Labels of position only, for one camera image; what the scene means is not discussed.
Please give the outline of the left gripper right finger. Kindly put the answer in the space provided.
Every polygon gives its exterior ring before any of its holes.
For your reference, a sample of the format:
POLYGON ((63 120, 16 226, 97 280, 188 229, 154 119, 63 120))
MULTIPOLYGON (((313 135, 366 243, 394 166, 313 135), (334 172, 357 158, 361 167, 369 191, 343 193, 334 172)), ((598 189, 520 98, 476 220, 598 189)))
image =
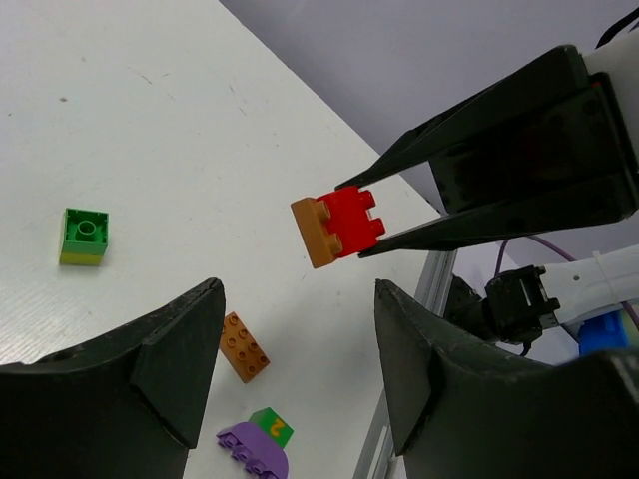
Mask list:
POLYGON ((423 322, 431 351, 424 424, 401 458, 411 478, 634 478, 638 352, 552 366, 448 323, 423 322))

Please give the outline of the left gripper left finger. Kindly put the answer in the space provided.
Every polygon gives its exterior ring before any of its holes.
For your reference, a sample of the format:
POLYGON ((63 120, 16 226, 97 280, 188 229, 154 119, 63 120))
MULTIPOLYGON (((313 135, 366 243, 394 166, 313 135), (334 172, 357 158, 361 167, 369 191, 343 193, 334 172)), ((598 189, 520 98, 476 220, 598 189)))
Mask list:
POLYGON ((180 478, 197 446, 226 299, 209 278, 161 308, 1 368, 5 478, 180 478))

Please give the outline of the orange lego brick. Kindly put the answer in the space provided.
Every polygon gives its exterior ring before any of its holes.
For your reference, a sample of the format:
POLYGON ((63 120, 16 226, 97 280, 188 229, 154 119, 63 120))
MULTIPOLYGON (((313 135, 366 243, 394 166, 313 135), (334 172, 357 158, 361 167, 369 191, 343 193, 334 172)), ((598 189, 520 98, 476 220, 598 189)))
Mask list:
POLYGON ((331 213, 327 204, 304 198, 292 203, 291 209, 313 268, 334 262, 342 252, 342 243, 337 234, 328 231, 331 213))

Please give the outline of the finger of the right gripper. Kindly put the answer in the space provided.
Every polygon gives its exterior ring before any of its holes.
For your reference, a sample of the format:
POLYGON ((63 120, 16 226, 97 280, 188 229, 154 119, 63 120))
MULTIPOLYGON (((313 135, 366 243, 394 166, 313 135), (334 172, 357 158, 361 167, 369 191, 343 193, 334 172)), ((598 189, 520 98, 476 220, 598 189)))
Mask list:
POLYGON ((409 130, 396 140, 368 169, 338 184, 336 191, 363 188, 409 168, 423 164, 433 155, 431 139, 435 127, 427 124, 409 130))
POLYGON ((440 218, 382 239, 361 258, 395 250, 452 251, 499 240, 616 223, 624 205, 609 199, 530 199, 440 218))

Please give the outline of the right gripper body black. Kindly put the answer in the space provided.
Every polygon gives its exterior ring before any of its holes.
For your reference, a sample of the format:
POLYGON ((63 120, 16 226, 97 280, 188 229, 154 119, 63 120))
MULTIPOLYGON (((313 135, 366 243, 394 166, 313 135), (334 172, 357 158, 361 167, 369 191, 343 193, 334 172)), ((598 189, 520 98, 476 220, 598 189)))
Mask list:
POLYGON ((638 164, 610 76, 554 47, 428 124, 428 163, 451 218, 621 220, 638 164))

